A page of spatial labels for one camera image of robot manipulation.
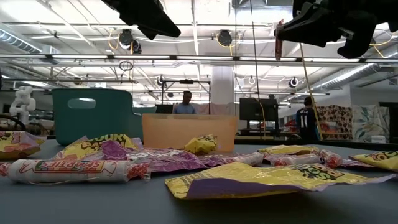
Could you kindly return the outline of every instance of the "yellow candy wrapper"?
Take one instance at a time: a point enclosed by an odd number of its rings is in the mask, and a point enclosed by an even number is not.
[[[315,146],[272,146],[265,149],[259,149],[259,152],[266,152],[268,154],[288,154],[288,155],[304,155],[313,153],[318,155],[319,148]]]
[[[0,131],[0,159],[26,158],[40,151],[46,137],[38,137],[25,131]]]
[[[375,167],[398,172],[398,151],[376,152],[372,154],[350,156],[350,158]]]
[[[321,164],[261,168],[233,162],[196,174],[167,179],[165,183],[174,197],[181,199],[246,198],[322,191],[334,184],[380,183],[395,176],[367,178]]]
[[[117,141],[123,147],[138,149],[138,147],[131,141],[131,139],[125,134],[107,134],[99,138],[87,140],[83,137],[69,146],[65,147],[64,150],[60,151],[55,155],[53,159],[63,160],[80,160],[84,157],[94,154],[101,149],[103,142],[113,140]]]
[[[195,155],[208,154],[217,150],[217,138],[212,134],[193,138],[185,145],[184,150]]]

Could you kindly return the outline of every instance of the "computer monitor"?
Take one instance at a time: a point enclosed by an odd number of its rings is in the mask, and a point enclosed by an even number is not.
[[[156,105],[156,113],[172,114],[173,105]]]
[[[264,108],[266,121],[278,120],[278,103],[275,99],[260,99]],[[262,108],[257,99],[240,98],[239,99],[239,119],[242,121],[262,121]]]

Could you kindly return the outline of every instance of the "patterned fabric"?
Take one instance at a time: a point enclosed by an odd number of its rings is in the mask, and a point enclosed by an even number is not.
[[[324,134],[325,140],[351,140],[352,136],[352,112],[350,107],[337,105],[317,106],[319,122],[335,122],[336,133]]]
[[[390,138],[389,109],[378,105],[353,106],[354,141],[371,142],[372,136],[384,136],[386,142]]]

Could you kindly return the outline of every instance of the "orange plastic bin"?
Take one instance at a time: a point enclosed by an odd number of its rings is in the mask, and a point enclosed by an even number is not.
[[[192,138],[217,136],[218,151],[231,152],[238,118],[236,116],[143,114],[144,144],[153,148],[183,148]]]

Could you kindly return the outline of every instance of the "teal plastic bin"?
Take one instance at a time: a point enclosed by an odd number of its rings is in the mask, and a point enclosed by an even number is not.
[[[52,94],[55,135],[63,146],[114,133],[143,140],[142,114],[156,112],[156,107],[133,108],[131,94],[122,90],[71,88]]]

